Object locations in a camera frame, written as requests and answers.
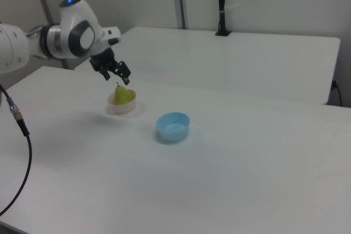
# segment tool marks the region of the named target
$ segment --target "bowl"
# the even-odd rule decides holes
[[[127,102],[126,104],[120,104],[120,105],[114,104],[115,93],[112,93],[108,97],[107,102],[109,103],[109,106],[112,108],[114,113],[122,114],[122,113],[130,112],[135,108],[135,106],[137,105],[137,94],[133,90],[129,90],[129,91],[133,95],[133,100],[130,102]]]
[[[182,112],[170,112],[156,122],[160,136],[166,141],[175,142],[185,138],[189,132],[189,117]]]

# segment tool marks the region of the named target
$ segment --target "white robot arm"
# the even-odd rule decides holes
[[[118,27],[102,28],[85,0],[63,0],[59,25],[39,27],[26,34],[15,26],[0,24],[0,73],[25,66],[30,55],[41,58],[75,59],[90,56],[95,71],[106,80],[108,71],[129,83],[130,70],[117,62],[111,46],[121,41]]]

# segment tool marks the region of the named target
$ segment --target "table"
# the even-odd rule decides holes
[[[113,46],[131,78],[325,104],[340,40],[135,27]],[[78,71],[94,72],[89,61]]]
[[[27,185],[1,221],[47,233],[350,233],[351,111],[136,81],[111,114],[116,77],[43,67],[8,90],[31,132]],[[181,111],[189,136],[155,122]],[[0,208],[27,165],[0,107]]]

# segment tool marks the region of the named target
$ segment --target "pear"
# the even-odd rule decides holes
[[[132,101],[133,99],[134,99],[133,95],[125,87],[120,86],[120,85],[118,85],[116,87],[115,99],[114,99],[115,105],[126,104],[126,103]]]

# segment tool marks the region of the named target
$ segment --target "pink bowl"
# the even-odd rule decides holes
[[[109,103],[109,106],[112,108],[114,113],[116,114],[121,114],[121,113],[126,113],[135,108],[137,105],[137,94],[133,90],[129,90],[132,95],[133,95],[133,100],[126,103],[126,104],[120,104],[120,105],[115,105],[114,104],[114,99],[115,99],[115,93],[112,93],[109,98],[107,99],[107,102]]]

